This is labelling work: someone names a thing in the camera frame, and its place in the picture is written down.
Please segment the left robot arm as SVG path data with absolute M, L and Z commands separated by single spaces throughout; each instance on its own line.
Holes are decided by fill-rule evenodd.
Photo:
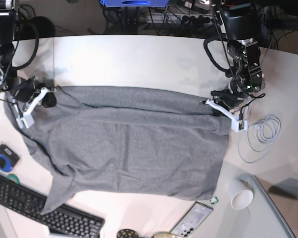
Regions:
M 261 32 L 260 19 L 251 0 L 213 0 L 211 13 L 216 35 L 206 39 L 203 46 L 211 63 L 230 78 L 225 89 L 211 92 L 211 101 L 231 111 L 247 98 L 264 97 L 258 94 L 265 87 L 261 51 L 256 40 Z M 221 67 L 209 50 L 208 44 L 215 40 L 221 41 L 227 68 Z

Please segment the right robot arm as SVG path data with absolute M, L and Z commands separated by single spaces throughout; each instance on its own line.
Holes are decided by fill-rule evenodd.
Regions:
M 35 77 L 23 79 L 17 77 L 17 72 L 34 61 L 39 40 L 45 32 L 40 27 L 44 17 L 27 18 L 20 13 L 21 5 L 17 0 L 0 0 L 0 92 L 9 92 L 18 102 L 31 104 L 42 96 L 39 104 L 50 108 L 57 104 L 54 88 L 44 82 L 38 82 Z M 34 39 L 34 49 L 29 60 L 20 66 L 12 64 L 18 44 L 21 39 Z

